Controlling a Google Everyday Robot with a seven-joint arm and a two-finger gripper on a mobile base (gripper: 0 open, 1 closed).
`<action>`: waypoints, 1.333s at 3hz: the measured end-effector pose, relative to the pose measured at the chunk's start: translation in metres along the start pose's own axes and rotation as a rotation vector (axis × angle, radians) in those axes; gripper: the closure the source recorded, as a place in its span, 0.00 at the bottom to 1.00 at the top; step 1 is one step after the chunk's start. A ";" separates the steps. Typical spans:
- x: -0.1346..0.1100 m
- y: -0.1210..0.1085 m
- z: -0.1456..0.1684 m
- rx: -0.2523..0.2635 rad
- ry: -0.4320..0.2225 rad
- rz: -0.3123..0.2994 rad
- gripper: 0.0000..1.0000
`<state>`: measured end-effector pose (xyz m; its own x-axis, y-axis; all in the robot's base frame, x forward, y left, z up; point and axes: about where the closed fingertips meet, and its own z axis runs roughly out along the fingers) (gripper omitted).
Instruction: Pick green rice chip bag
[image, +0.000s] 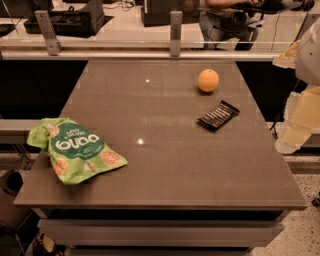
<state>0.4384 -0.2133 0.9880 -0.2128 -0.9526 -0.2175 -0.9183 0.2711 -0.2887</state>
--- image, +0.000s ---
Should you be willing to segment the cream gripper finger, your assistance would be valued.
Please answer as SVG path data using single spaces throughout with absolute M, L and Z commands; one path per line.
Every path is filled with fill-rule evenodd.
M 294 69 L 296 67 L 297 49 L 300 42 L 301 40 L 297 40 L 291 44 L 285 52 L 281 53 L 273 60 L 272 64 L 280 68 Z
M 275 149 L 281 154 L 292 154 L 320 127 L 320 86 L 307 87 L 301 93 L 291 92 L 284 119 Z

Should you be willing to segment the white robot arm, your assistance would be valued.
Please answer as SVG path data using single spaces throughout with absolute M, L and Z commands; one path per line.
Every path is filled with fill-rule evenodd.
M 320 128 L 320 20 L 316 21 L 273 64 L 295 70 L 296 77 L 308 87 L 301 93 L 292 92 L 284 111 L 284 128 L 275 142 L 279 153 L 299 150 Z

